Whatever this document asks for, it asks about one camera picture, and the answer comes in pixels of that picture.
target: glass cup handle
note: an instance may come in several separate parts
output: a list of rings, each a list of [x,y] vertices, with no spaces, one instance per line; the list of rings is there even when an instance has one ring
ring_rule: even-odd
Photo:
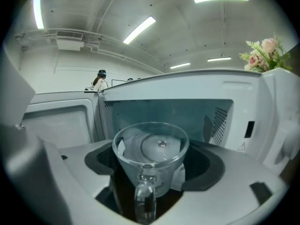
[[[135,188],[135,216],[138,223],[147,225],[155,221],[156,217],[156,177],[140,174],[138,179],[139,183]]]

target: glass measuring cup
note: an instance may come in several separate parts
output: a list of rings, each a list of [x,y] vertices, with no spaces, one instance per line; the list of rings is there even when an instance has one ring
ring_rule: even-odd
[[[155,220],[156,197],[171,187],[173,173],[188,150],[188,135],[181,128],[163,122],[145,122],[119,131],[112,149],[135,186],[137,222]]]

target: warning label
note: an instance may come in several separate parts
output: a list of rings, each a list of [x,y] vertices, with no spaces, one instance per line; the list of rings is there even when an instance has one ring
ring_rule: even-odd
[[[238,148],[238,151],[244,151],[246,150],[246,144],[243,142],[243,144]]]

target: woman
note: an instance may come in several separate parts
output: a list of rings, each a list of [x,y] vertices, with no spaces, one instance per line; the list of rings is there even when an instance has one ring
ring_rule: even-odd
[[[95,80],[91,83],[91,86],[89,88],[86,88],[85,90],[101,91],[108,88],[108,83],[107,81],[105,81],[105,78],[106,78],[106,71],[99,70],[98,75],[95,78]]]

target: pink rose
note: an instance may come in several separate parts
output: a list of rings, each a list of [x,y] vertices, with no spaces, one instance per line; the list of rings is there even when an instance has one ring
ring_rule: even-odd
[[[249,65],[251,67],[255,67],[258,64],[258,57],[256,55],[252,55],[249,59]]]
[[[266,53],[272,53],[278,48],[278,42],[273,38],[265,39],[262,41],[262,48]]]

